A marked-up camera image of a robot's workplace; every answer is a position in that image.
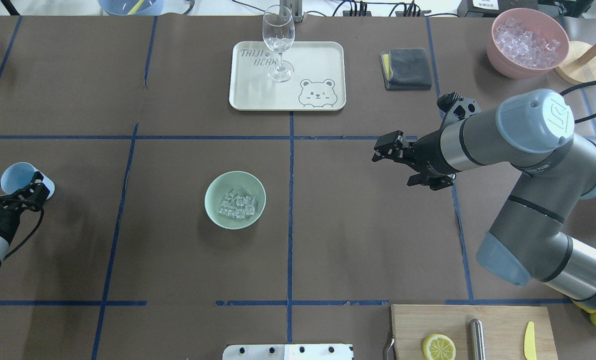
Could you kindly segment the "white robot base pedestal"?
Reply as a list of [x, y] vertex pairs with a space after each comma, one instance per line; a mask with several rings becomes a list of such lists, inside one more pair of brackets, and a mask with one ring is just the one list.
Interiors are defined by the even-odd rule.
[[223, 360], [353, 360], [351, 344], [232, 344], [225, 347]]

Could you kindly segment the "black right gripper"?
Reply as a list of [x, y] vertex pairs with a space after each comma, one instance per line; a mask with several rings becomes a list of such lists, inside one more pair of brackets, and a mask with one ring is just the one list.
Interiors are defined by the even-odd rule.
[[479, 166], [468, 154], [464, 127], [467, 119], [481, 112], [480, 105], [458, 92], [440, 96], [436, 105], [444, 114], [438, 130], [411, 143], [396, 130], [380, 136], [373, 147], [374, 163], [388, 159], [411, 164], [417, 173], [408, 178], [408, 187], [421, 185], [440, 191], [454, 185], [457, 173]]

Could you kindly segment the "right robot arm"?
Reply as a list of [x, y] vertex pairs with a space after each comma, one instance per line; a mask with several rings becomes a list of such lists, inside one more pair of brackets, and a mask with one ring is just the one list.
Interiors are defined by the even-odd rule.
[[415, 171], [408, 186], [433, 191], [456, 174], [508, 163], [520, 176], [476, 253], [490, 273], [518, 287], [537, 280], [596, 312], [596, 248], [565, 234], [582, 199], [596, 197], [596, 144], [575, 132], [563, 96], [535, 89], [483, 111], [457, 92], [437, 100], [439, 129], [407, 142], [400, 130], [378, 138], [373, 162]]

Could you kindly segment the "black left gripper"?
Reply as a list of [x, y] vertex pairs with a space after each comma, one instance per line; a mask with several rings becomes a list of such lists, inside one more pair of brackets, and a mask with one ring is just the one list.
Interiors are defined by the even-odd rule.
[[[31, 202], [34, 206], [43, 206], [51, 194], [51, 190], [44, 183], [44, 180], [44, 175], [40, 171], [35, 171], [30, 182], [26, 186], [17, 189], [13, 196]], [[12, 243], [20, 226], [20, 215], [26, 209], [26, 205], [17, 199], [0, 200], [0, 237], [7, 243]]]

